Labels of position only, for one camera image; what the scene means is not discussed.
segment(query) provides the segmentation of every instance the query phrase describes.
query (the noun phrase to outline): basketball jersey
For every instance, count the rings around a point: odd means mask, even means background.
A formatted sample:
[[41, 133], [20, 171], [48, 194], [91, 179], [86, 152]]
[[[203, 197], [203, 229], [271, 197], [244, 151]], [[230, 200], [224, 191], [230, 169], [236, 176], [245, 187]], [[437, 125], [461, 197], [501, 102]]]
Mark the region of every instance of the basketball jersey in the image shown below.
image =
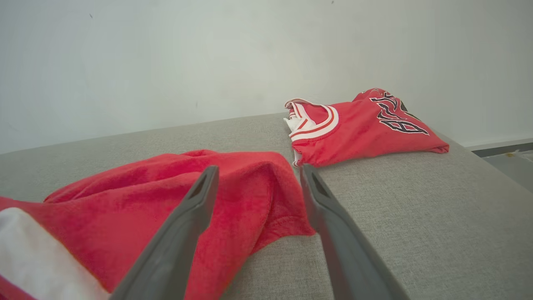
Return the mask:
[[0, 197], [0, 299], [107, 299], [209, 165], [219, 166], [219, 188], [186, 299], [219, 299], [248, 256], [283, 236], [314, 234], [279, 153], [164, 154], [72, 183], [44, 203]]
[[446, 153], [449, 145], [410, 114], [403, 102], [382, 89], [362, 92], [352, 102], [285, 103], [296, 167], [322, 167], [349, 159], [394, 152]]

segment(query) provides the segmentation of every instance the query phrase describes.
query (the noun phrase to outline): red fabric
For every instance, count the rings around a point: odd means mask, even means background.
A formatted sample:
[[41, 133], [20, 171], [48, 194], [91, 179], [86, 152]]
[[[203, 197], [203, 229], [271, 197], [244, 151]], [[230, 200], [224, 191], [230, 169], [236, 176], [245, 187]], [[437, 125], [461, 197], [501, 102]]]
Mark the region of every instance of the red fabric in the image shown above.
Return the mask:
[[0, 300], [38, 300], [0, 276]]
[[300, 185], [280, 154], [164, 154], [82, 179], [44, 203], [1, 198], [0, 210], [29, 213], [112, 292], [209, 165], [220, 167], [219, 190], [186, 298], [218, 299], [249, 255], [282, 236], [314, 234]]
[[[327, 115], [327, 108], [301, 103], [309, 117]], [[375, 157], [394, 152], [447, 153], [449, 145], [422, 121], [407, 112], [399, 98], [385, 90], [360, 93], [352, 102], [330, 105], [338, 112], [338, 125], [321, 136], [297, 139], [293, 149], [302, 155], [296, 165], [322, 167], [349, 159]]]

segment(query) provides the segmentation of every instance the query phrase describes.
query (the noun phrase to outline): white wall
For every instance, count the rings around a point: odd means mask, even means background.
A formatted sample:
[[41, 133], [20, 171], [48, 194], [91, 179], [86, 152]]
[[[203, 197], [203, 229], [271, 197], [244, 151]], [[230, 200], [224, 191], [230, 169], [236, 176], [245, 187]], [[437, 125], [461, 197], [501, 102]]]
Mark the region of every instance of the white wall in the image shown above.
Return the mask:
[[533, 138], [532, 13], [531, 0], [0, 0], [0, 153], [375, 86], [466, 146]]

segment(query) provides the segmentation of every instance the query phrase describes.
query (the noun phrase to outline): gray upholstery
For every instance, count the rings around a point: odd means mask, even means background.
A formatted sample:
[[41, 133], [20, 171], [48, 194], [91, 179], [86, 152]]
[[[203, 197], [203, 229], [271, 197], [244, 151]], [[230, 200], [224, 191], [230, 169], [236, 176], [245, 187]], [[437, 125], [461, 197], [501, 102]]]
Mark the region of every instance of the gray upholstery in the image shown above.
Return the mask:
[[[41, 201], [73, 181], [161, 153], [276, 151], [292, 161], [284, 114], [244, 117], [0, 155], [0, 195]], [[412, 299], [533, 297], [533, 194], [458, 144], [320, 169]], [[225, 299], [333, 298], [317, 235], [248, 259]]]

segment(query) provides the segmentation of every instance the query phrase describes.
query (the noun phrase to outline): floor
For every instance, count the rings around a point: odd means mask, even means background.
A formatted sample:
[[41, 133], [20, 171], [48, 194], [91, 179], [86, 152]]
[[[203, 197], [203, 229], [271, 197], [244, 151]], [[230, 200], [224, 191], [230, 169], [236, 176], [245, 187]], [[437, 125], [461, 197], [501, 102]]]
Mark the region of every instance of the floor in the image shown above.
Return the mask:
[[533, 151], [511, 152], [483, 159], [533, 192]]

